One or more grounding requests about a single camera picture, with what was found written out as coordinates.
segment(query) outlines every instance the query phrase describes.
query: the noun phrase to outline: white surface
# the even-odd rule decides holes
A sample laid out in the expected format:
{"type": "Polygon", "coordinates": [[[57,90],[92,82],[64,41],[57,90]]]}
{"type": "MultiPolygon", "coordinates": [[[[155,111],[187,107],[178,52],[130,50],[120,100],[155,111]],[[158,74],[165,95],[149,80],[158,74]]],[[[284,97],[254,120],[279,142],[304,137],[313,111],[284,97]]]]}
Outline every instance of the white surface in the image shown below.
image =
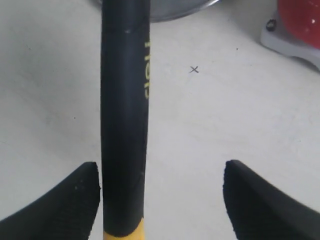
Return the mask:
{"type": "MultiPolygon", "coordinates": [[[[274,10],[223,0],[152,25],[147,239],[234,240],[230,159],[320,211],[320,75],[258,43],[274,10]]],[[[100,161],[100,23],[89,0],[0,0],[0,218],[100,161]]]]}

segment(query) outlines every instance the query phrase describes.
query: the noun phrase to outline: red container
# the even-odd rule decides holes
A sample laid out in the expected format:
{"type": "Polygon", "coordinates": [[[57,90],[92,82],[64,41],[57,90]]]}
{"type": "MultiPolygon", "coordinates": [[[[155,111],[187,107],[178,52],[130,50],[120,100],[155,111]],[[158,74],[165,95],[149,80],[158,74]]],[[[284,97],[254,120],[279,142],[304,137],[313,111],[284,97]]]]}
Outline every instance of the red container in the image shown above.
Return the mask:
{"type": "Polygon", "coordinates": [[[320,0],[278,0],[277,7],[291,34],[320,49],[320,0]]]}

